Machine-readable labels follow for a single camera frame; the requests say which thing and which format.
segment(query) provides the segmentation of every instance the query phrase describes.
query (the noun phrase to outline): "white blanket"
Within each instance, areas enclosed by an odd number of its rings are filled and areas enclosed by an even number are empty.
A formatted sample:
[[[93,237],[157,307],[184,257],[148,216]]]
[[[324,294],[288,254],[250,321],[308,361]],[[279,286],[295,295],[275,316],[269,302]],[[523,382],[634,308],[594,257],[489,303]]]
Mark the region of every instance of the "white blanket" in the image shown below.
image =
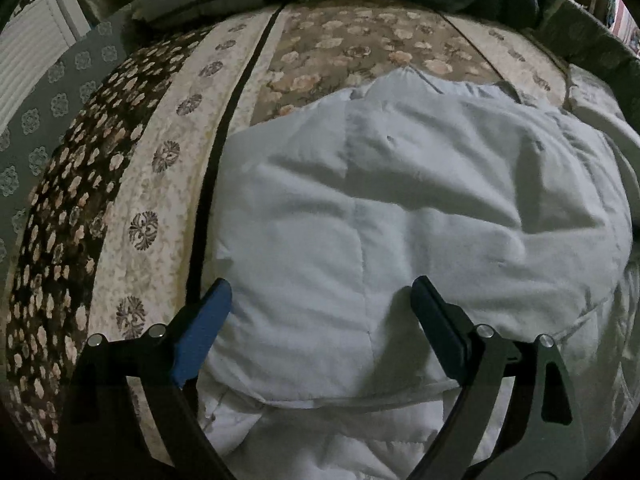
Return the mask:
[[[198,381],[200,423],[231,470],[410,473],[458,394],[409,307],[422,274],[504,337],[556,338],[599,460],[638,376],[640,189],[625,155],[508,86],[411,68],[231,137],[202,285],[229,280],[234,310]]]

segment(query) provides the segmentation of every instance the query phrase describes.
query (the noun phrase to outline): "brown floral fabric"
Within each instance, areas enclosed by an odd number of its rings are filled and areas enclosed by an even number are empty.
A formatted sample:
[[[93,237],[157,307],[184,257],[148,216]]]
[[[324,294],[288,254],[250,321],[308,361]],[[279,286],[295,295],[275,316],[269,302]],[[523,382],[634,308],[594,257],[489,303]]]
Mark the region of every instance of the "brown floral fabric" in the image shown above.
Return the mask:
[[[455,27],[432,10],[396,0],[292,6],[251,122],[285,115],[408,64],[448,80],[501,79]]]
[[[65,383],[86,338],[111,205],[156,105],[210,29],[162,38],[121,64],[75,118],[33,193],[10,293],[6,374],[12,415],[51,466]],[[194,101],[178,113],[189,113]],[[161,146],[154,169],[162,171],[178,156],[179,146]],[[129,227],[141,250],[156,233],[157,218],[148,212]],[[126,337],[140,335],[145,310],[136,298],[123,300],[116,316]]]

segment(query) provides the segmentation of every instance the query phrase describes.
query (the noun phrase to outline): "blue gripper pad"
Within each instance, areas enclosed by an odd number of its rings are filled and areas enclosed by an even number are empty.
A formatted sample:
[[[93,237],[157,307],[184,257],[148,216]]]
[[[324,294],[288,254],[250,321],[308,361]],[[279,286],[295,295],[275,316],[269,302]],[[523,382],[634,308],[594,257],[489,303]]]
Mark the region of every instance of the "blue gripper pad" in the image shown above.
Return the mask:
[[[231,312],[231,285],[226,280],[216,283],[203,298],[195,319],[174,346],[171,377],[179,388],[198,375],[213,341]]]

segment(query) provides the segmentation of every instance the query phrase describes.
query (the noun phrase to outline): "folded white duvet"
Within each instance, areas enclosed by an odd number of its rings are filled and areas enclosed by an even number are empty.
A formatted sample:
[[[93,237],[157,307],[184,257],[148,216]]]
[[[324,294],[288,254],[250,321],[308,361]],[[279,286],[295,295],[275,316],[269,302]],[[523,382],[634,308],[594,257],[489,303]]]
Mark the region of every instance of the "folded white duvet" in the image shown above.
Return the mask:
[[[637,389],[640,191],[625,155],[510,87],[411,68],[232,136],[202,285],[226,278],[234,309],[198,382],[232,471],[409,474],[458,394],[409,306],[422,274],[505,337],[555,336],[599,460]]]

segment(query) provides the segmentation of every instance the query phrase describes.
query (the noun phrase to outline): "silver screw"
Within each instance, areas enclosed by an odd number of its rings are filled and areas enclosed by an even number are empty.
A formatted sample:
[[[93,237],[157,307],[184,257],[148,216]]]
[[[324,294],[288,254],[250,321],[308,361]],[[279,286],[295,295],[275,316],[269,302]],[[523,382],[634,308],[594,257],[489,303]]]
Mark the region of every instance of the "silver screw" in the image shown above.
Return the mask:
[[[494,329],[491,328],[489,325],[478,325],[476,327],[476,333],[480,337],[484,337],[485,339],[489,339],[490,337],[493,337],[495,334]]]
[[[102,334],[93,334],[89,336],[89,339],[86,340],[86,343],[89,346],[98,346],[100,343],[102,343],[102,338]]]
[[[157,323],[149,329],[149,335],[153,338],[162,337],[166,333],[166,325]]]
[[[551,348],[556,342],[551,336],[543,334],[540,336],[540,343],[542,343],[542,346],[545,348]]]

